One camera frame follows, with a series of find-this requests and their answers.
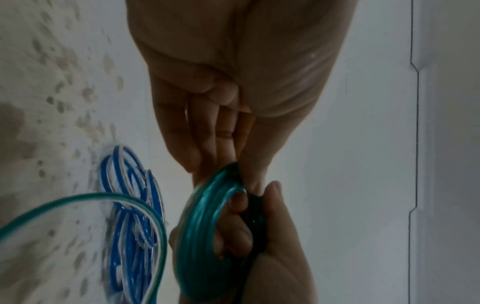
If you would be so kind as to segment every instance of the teal cable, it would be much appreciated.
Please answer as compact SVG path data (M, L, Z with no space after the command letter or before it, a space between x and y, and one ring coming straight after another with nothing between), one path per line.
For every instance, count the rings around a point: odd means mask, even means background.
M253 260L265 250L262 198L249 195L246 224L253 235L252 251L246 258L219 259L214 254L213 237L220 211L232 195L244 190L237 163L229 164L194 190L183 211L174 268L182 292L194 302L216 299L235 286L239 289L234 302L239 302Z

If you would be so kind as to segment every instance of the hand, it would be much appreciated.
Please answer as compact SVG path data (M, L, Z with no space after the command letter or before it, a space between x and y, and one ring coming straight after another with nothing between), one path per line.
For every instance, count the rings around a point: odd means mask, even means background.
M242 295L242 303L317 303L310 266L300 245L297 230L282 197L279 182L270 183L263 197L267 245L253 262ZM169 243L175 250L176 232ZM236 290L209 304L230 304ZM179 304L191 304L180 295Z
M357 0L127 0L157 121L194 183L237 160L261 195L316 103Z

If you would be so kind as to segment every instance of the blue and white wire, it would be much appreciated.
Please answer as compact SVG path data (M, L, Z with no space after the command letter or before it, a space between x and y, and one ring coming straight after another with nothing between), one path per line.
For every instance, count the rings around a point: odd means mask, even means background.
M144 170L130 148L116 146L100 163L99 171L105 192L139 198L159 214L165 225L164 205L157 181L150 170ZM110 286L114 292L123 291L127 303L141 304L156 264L157 235L142 213L119 203L114 204L110 222L113 223L107 260Z

